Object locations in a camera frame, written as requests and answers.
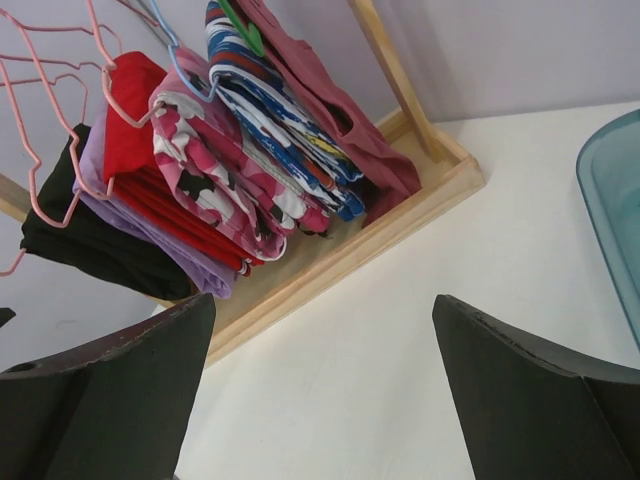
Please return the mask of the pink camouflage trousers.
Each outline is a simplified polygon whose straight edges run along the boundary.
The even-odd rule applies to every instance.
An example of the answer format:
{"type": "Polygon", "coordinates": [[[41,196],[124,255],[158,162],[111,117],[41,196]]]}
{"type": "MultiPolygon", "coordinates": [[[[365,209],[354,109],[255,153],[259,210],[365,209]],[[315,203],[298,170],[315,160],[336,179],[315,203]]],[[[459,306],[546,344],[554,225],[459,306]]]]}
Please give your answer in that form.
{"type": "MultiPolygon", "coordinates": [[[[209,89],[207,64],[190,49],[177,53],[181,66],[209,89]]],[[[172,66],[150,96],[163,90],[191,94],[172,66]]],[[[187,119],[168,107],[151,119],[156,163],[174,198],[251,256],[279,259],[297,229],[323,235],[325,208],[249,134],[229,108],[214,99],[204,119],[187,119]]]]}

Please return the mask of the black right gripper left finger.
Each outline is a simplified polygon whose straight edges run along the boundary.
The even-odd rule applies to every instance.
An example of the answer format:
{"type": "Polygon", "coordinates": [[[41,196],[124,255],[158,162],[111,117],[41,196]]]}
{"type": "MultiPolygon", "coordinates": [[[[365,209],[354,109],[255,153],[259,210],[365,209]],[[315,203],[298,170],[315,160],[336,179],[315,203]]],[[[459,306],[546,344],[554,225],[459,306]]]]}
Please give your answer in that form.
{"type": "Polygon", "coordinates": [[[3,371],[2,478],[175,478],[215,317],[196,295],[3,371]]]}

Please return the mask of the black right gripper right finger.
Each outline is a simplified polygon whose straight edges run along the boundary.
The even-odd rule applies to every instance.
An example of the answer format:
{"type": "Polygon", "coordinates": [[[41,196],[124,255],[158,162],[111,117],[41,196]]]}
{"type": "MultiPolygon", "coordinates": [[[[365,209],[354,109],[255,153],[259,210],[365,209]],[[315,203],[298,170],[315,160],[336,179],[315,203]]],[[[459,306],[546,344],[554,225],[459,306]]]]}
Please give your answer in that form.
{"type": "Polygon", "coordinates": [[[432,319],[478,479],[636,479],[639,372],[451,296],[432,319]]]}

